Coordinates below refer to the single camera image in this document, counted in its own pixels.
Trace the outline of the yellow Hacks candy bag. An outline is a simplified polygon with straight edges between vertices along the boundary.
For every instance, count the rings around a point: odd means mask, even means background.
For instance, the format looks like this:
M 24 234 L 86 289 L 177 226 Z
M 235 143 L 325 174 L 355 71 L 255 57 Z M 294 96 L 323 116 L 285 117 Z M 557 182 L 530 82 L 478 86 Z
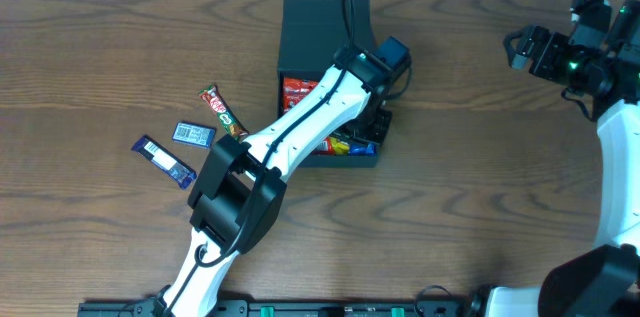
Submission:
M 350 151 L 350 145 L 336 137 L 328 137 L 328 152 L 331 155 L 348 155 Z

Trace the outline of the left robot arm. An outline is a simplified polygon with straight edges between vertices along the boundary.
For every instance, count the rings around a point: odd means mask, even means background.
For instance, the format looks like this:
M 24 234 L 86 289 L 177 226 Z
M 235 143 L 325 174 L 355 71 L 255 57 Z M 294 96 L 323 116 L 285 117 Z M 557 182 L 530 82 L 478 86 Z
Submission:
M 234 259 L 250 251 L 278 217 L 287 182 L 343 125 L 374 123 L 382 101 L 410 67 L 403 47 L 343 47 L 309 95 L 243 141 L 226 135 L 209 152 L 188 197 L 189 252 L 154 306 L 158 316 L 206 316 Z

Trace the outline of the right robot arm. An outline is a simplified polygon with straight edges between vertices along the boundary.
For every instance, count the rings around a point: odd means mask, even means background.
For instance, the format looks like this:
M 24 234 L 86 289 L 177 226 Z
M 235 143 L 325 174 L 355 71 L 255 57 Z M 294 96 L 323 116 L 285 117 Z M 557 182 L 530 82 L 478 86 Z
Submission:
M 492 287 L 474 316 L 636 316 L 639 313 L 639 3 L 572 0 L 569 35 L 529 25 L 503 45 L 513 69 L 562 86 L 595 123 L 602 197 L 593 248 L 551 270 L 539 287 Z

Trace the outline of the red Hacks candy bag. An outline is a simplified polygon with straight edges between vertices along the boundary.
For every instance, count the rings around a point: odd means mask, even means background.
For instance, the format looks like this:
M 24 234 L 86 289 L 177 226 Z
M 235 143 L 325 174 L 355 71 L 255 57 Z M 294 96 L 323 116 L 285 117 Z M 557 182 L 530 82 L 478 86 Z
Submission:
M 295 105 L 302 101 L 317 85 L 318 83 L 315 81 L 284 77 L 282 85 L 283 113 L 286 114 L 287 112 L 289 112 Z M 325 138 L 316 147 L 315 154 L 335 154 L 335 151 L 330 144 L 329 138 Z

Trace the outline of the blue Oreo cookie pack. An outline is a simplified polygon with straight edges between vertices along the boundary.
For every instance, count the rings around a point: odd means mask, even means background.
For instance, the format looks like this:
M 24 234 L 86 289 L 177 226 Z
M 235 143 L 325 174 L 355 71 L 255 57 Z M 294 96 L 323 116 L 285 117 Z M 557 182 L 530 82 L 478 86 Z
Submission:
M 376 145 L 374 143 L 352 143 L 349 146 L 348 154 L 350 156 L 375 156 L 377 154 Z

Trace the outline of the dark green box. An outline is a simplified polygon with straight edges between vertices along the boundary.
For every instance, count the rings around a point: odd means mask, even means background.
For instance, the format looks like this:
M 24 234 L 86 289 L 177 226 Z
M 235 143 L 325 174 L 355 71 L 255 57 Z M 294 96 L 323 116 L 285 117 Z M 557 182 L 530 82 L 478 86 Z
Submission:
M 355 43 L 371 52 L 377 43 L 370 21 L 370 0 L 355 2 Z M 284 78 L 319 82 L 347 42 L 341 0 L 283 0 L 278 75 L 277 118 L 285 114 Z M 299 168 L 373 168 L 379 154 L 321 155 L 315 152 Z

